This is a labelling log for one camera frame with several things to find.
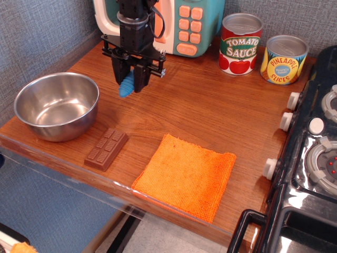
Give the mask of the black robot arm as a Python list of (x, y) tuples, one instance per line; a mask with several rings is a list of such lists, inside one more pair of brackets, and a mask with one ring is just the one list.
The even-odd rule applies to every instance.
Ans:
[(102, 53), (112, 60), (119, 96), (124, 98), (140, 92), (148, 85), (151, 75), (163, 77), (165, 52), (153, 46), (155, 38), (164, 35), (165, 25), (157, 36), (154, 33), (155, 15), (162, 17), (154, 7), (157, 1), (118, 1), (117, 19), (120, 35), (102, 36)]

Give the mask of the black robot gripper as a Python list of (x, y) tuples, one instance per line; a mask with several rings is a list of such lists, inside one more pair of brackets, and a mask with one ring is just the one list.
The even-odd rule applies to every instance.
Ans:
[(120, 36), (102, 36), (103, 54), (112, 58), (116, 82), (121, 85), (134, 66), (134, 91), (136, 93), (148, 85), (151, 74), (163, 77), (165, 54), (153, 46), (155, 20), (145, 23), (121, 23)]

